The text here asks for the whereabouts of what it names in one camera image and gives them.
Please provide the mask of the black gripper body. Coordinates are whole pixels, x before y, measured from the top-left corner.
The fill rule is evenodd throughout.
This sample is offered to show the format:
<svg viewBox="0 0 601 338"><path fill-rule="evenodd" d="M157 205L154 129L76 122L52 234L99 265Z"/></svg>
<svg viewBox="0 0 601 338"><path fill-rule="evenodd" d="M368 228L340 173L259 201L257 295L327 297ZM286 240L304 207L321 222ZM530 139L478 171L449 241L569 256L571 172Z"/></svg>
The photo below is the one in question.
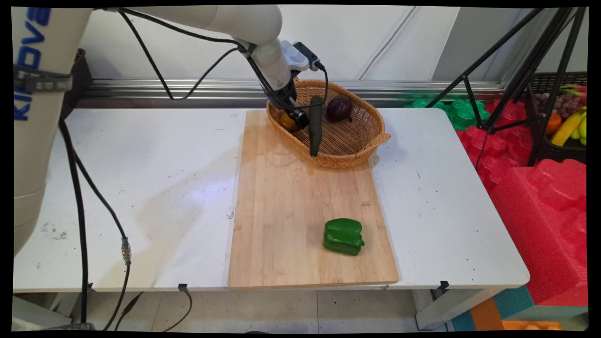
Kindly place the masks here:
<svg viewBox="0 0 601 338"><path fill-rule="evenodd" d="M280 107L283 107L288 110L289 113L292 113L295 108L298 108L296 105L297 92L294 84L294 79L290 79L283 88L280 89L271 89L270 90L270 104L274 106L274 104L278 104Z"/></svg>

